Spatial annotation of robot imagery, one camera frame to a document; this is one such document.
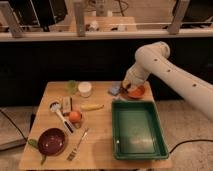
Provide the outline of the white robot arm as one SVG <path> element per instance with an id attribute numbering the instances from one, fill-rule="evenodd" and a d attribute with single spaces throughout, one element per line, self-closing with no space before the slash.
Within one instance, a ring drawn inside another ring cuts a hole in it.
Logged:
<path id="1" fill-rule="evenodd" d="M 175 66 L 169 56 L 170 48 L 162 41 L 138 48 L 122 87 L 142 85 L 153 74 L 213 121 L 213 85 Z"/>

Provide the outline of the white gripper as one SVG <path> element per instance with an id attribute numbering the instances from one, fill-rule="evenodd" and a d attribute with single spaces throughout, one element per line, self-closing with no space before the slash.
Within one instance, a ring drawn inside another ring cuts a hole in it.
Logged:
<path id="1" fill-rule="evenodd" d="M 124 89 L 129 89 L 132 87 L 138 87 L 142 85 L 144 81 L 131 73 L 127 73 L 124 80 L 122 81 L 122 87 Z"/>

